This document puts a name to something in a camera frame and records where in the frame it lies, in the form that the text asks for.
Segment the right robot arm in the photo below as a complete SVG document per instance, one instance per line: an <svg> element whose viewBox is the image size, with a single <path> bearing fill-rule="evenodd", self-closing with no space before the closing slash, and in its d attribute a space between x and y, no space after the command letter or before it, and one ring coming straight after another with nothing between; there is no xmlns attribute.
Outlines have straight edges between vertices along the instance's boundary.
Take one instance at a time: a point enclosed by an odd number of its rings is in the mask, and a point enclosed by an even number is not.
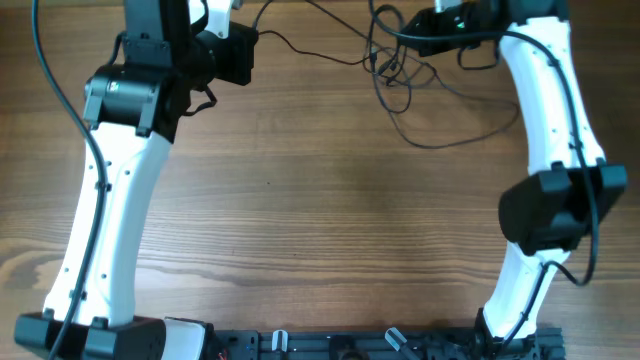
<svg viewBox="0 0 640 360"><path fill-rule="evenodd" d="M397 35L422 57L493 41L516 87L528 143L528 176L503 193L508 245L495 290L479 314L487 352L528 345L556 272L588 285L599 225L627 186L607 162L574 71L569 5L563 0L438 1Z"/></svg>

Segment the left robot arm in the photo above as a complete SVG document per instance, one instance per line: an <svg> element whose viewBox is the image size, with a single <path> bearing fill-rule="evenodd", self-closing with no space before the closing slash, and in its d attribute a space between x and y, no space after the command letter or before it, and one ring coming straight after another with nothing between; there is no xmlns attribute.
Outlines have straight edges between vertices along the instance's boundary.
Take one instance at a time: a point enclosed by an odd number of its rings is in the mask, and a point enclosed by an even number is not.
<svg viewBox="0 0 640 360"><path fill-rule="evenodd" d="M72 118L86 143L80 198L61 269L15 342L47 359L224 359L206 322L135 312L135 271L153 189L193 92L250 82L257 31L223 1L129 1L109 60Z"/></svg>

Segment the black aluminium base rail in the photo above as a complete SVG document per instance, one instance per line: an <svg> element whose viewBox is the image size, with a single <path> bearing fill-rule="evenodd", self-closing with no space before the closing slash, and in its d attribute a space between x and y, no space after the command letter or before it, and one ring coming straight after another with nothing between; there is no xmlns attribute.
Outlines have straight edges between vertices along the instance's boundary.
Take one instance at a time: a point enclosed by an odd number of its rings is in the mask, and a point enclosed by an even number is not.
<svg viewBox="0 0 640 360"><path fill-rule="evenodd" d="M387 332L258 332L227 330L215 333L211 357L223 360L258 359L530 359L565 360L559 328L547 328L502 351L472 328Z"/></svg>

